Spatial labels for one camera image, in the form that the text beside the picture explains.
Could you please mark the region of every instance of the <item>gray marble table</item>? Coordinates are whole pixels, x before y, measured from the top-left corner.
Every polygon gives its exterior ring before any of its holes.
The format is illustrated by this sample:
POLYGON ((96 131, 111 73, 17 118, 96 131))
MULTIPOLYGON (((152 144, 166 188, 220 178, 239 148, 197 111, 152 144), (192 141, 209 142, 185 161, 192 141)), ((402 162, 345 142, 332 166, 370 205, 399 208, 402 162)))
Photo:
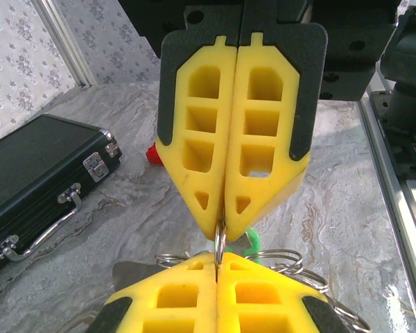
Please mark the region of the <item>gray marble table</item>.
MULTIPOLYGON (((211 244, 163 167, 145 158, 158 83, 76 89, 49 111, 109 128, 122 164, 32 257, 0 272, 0 332, 83 332, 114 292, 121 260, 211 244)), ((374 332, 416 332, 404 267, 353 103, 320 103, 302 188, 257 224, 262 248, 291 248, 374 332)))

